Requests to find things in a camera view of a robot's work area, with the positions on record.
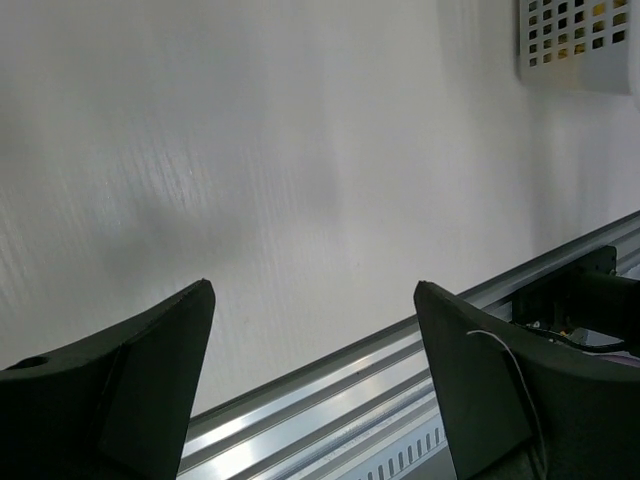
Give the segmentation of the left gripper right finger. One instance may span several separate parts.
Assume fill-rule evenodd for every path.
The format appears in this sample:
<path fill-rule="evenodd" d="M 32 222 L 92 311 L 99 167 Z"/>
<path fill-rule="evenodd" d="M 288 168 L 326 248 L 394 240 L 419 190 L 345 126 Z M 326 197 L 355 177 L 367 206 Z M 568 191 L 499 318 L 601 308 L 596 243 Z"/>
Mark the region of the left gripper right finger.
<path fill-rule="evenodd" d="M 458 478 L 638 478 L 637 367 L 553 344 L 431 282 L 414 303 Z"/>

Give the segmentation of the white plastic basket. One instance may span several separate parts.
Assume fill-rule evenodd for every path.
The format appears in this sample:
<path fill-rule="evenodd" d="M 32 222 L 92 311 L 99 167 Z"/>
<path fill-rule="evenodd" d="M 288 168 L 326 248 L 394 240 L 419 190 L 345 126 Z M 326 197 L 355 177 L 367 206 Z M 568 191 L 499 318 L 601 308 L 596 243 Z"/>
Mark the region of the white plastic basket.
<path fill-rule="evenodd" d="M 639 3 L 520 1 L 518 67 L 536 87 L 639 93 Z"/>

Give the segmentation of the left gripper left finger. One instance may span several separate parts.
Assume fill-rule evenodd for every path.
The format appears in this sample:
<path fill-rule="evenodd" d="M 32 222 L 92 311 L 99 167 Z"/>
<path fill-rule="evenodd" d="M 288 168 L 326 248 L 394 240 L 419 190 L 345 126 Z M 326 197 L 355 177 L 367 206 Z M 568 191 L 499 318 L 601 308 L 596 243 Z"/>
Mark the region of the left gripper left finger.
<path fill-rule="evenodd" d="M 2 478 L 175 478 L 213 315 L 202 279 L 2 370 Z"/>

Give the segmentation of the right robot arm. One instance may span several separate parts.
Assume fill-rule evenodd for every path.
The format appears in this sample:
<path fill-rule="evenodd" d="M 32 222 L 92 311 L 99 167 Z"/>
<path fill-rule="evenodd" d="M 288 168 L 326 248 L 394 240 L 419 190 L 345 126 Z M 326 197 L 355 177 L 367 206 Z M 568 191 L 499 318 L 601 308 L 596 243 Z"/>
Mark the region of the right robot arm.
<path fill-rule="evenodd" d="M 543 338 L 588 353 L 639 354 L 639 282 L 578 269 L 548 275 L 518 290 L 512 322 Z M 617 341 L 581 346 L 569 338 L 576 330 L 594 331 Z"/>

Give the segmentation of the yellow plaid flannel shirt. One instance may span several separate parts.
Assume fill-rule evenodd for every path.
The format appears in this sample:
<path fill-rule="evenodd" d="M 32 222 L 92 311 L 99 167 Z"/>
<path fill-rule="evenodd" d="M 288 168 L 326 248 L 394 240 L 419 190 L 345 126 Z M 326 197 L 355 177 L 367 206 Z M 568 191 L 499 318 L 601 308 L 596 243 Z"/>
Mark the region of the yellow plaid flannel shirt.
<path fill-rule="evenodd" d="M 626 0 L 531 0 L 520 10 L 521 55 L 531 68 L 601 51 L 629 37 Z"/>

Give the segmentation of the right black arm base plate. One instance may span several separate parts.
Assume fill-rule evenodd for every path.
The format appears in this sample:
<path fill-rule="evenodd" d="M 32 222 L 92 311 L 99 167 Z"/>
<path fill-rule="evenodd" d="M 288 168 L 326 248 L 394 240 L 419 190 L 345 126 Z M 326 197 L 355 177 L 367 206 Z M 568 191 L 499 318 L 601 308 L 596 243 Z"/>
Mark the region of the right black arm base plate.
<path fill-rule="evenodd" d="M 617 267 L 617 249 L 602 246 L 562 266 L 554 267 L 520 287 L 511 297 L 514 310 L 533 310 L 565 302 L 577 278 L 586 273 L 609 274 Z"/>

